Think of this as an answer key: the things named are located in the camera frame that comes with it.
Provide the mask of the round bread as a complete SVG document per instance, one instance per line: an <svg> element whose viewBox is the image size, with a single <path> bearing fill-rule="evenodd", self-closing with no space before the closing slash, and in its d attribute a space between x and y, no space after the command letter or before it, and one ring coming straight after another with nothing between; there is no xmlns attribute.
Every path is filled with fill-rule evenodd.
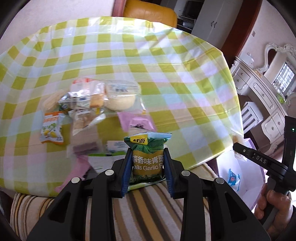
<svg viewBox="0 0 296 241"><path fill-rule="evenodd" d="M104 107L115 112L146 112L141 87L133 80L106 80Z"/></svg>

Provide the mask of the blue white candy packet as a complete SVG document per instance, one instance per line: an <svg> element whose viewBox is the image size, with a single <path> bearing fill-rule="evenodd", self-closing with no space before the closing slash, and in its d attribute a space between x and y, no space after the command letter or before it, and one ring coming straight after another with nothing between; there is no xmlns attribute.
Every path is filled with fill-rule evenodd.
<svg viewBox="0 0 296 241"><path fill-rule="evenodd" d="M240 175L235 174L231 169L228 171L228 185L236 192L240 189Z"/></svg>

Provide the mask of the white wardrobe cabinet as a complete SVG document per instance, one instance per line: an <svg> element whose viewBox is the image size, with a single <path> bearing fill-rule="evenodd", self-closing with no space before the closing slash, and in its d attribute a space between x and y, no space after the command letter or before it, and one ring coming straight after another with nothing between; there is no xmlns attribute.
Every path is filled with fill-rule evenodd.
<svg viewBox="0 0 296 241"><path fill-rule="evenodd" d="M221 49L241 6L241 0L205 0L192 29L192 35Z"/></svg>

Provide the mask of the pink snack bar packet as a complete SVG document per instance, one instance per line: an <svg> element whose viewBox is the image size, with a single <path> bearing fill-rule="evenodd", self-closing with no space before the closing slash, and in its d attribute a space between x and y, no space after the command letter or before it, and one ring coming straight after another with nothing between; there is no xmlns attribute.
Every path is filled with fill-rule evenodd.
<svg viewBox="0 0 296 241"><path fill-rule="evenodd" d="M128 132L131 128L156 132L156 126L151 116L146 114L134 114L128 112L117 113L121 128Z"/></svg>

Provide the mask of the white ornate dressing table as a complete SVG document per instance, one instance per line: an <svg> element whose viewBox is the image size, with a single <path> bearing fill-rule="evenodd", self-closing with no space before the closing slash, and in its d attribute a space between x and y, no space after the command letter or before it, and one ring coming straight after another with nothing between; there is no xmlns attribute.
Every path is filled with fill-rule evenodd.
<svg viewBox="0 0 296 241"><path fill-rule="evenodd" d="M285 116L287 112L277 99L273 86L256 70L253 70L239 57L235 57L230 69L239 95L248 96L264 116L260 123L262 135L269 143L257 140L259 150L267 155L274 153L283 142Z"/></svg>

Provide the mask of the orange lemon snack packet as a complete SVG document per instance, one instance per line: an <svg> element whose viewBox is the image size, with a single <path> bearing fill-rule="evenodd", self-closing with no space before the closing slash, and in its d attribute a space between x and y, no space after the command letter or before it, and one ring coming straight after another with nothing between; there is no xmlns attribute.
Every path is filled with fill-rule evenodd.
<svg viewBox="0 0 296 241"><path fill-rule="evenodd" d="M53 143L57 145L64 144L62 135L62 121L65 117L61 111L46 113L41 128L41 143Z"/></svg>

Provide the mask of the green garlic peas snack packet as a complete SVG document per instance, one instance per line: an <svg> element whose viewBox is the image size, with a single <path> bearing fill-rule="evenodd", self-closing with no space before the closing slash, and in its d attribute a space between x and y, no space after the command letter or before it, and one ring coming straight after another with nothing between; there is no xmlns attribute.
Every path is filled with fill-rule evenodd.
<svg viewBox="0 0 296 241"><path fill-rule="evenodd" d="M153 185L165 179L164 148L171 136L171 133L146 132L124 138L124 142L132 149L130 190Z"/></svg>

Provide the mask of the purple white cardboard box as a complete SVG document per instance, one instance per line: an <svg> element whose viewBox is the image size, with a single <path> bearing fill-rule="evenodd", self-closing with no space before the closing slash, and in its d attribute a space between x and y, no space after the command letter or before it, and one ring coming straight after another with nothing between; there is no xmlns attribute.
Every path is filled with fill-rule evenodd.
<svg viewBox="0 0 296 241"><path fill-rule="evenodd" d="M214 173L228 181L228 171L231 169L235 174L240 175L240 189L236 192L250 210L257 204L260 191L265 183L265 173L262 167L238 154L229 146L223 149L220 141L209 144L210 150L218 156L207 164Z"/></svg>

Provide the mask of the striped beige sofa cushion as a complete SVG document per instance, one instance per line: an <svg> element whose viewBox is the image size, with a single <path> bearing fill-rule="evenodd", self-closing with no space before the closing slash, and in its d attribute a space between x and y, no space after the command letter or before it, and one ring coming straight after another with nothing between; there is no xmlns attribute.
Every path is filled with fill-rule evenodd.
<svg viewBox="0 0 296 241"><path fill-rule="evenodd" d="M53 198L16 193L11 207L10 225L26 240ZM183 200L172 199L166 181L126 193L113 200L117 240L179 240L182 229Z"/></svg>

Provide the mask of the green checkered tablecloth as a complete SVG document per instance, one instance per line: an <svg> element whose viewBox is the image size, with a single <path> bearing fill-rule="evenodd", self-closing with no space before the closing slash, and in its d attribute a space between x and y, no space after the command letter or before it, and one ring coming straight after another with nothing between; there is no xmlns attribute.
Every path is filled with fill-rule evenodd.
<svg viewBox="0 0 296 241"><path fill-rule="evenodd" d="M74 146L121 141L118 114L147 114L191 169L243 135L223 53L162 23L96 17L44 27L1 54L1 187L55 196Z"/></svg>

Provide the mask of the red white wafer packet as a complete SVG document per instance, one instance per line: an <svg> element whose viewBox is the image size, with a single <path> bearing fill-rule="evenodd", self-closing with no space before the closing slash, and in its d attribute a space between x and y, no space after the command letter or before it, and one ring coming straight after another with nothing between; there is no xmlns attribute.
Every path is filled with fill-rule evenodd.
<svg viewBox="0 0 296 241"><path fill-rule="evenodd" d="M91 78L79 78L73 81L69 89L75 109L101 108L104 105L105 83Z"/></svg>

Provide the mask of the ornate white framed mirror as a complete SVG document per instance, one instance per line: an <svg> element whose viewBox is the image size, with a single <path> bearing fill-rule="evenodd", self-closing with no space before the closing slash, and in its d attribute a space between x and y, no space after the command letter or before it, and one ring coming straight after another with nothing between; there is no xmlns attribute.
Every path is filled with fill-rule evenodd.
<svg viewBox="0 0 296 241"><path fill-rule="evenodd" d="M288 109L295 98L295 47L266 44L264 64L256 71L267 80L280 103Z"/></svg>

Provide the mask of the clear biscuit packet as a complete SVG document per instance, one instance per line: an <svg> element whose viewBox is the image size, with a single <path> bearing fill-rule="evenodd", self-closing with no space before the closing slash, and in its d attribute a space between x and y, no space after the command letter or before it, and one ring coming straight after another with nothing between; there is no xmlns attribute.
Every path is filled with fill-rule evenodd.
<svg viewBox="0 0 296 241"><path fill-rule="evenodd" d="M106 119L104 110L100 108L73 109L68 115L72 119L73 136Z"/></svg>

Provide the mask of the white slatted stool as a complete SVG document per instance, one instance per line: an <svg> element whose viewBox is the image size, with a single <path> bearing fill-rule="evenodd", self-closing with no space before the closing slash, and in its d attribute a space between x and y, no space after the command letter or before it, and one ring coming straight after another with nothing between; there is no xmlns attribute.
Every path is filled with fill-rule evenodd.
<svg viewBox="0 0 296 241"><path fill-rule="evenodd" d="M247 133L263 121L263 115L254 102L245 102L242 110L243 132Z"/></svg>

